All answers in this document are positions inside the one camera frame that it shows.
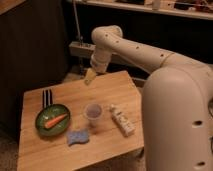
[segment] clear cup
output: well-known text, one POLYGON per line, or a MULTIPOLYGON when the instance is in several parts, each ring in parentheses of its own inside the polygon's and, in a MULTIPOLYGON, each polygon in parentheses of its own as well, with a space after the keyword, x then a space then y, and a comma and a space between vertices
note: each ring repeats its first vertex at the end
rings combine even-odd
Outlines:
POLYGON ((84 116, 92 127, 97 126, 102 116, 101 106, 96 103, 87 105, 84 111, 84 116))

